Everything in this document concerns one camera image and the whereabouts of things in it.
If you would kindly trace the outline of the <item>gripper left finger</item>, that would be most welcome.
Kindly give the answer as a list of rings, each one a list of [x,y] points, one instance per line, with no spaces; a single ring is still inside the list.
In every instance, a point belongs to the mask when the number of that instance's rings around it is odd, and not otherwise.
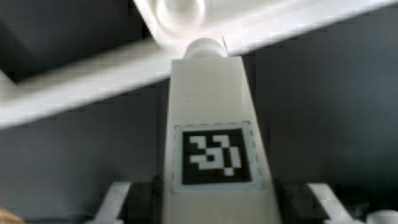
[[[149,183],[112,183],[94,218],[85,224],[153,224]]]

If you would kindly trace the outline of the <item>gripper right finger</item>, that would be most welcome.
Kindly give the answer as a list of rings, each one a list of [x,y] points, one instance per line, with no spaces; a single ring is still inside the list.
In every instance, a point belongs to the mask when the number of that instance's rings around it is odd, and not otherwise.
[[[327,183],[279,183],[282,224],[362,224]]]

